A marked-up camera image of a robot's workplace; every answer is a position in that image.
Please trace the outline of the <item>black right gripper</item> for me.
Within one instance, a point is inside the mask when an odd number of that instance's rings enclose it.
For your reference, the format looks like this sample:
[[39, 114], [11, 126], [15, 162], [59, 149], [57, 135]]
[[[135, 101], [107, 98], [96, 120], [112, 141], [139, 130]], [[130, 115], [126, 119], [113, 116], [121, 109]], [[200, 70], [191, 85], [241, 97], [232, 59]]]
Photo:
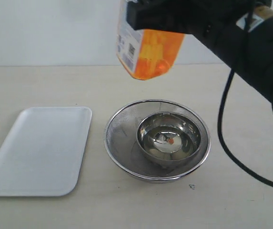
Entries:
[[128, 2], [126, 21], [136, 31], [190, 34], [212, 48], [224, 27], [247, 7], [246, 0], [138, 0]]

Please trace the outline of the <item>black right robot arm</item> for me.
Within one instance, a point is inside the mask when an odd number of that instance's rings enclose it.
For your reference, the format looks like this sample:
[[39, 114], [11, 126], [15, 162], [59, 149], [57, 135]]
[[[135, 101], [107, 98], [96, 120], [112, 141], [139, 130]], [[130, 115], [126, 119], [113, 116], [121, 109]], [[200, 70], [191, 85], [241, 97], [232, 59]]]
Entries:
[[136, 0], [134, 30], [193, 35], [272, 105], [273, 10], [269, 0]]

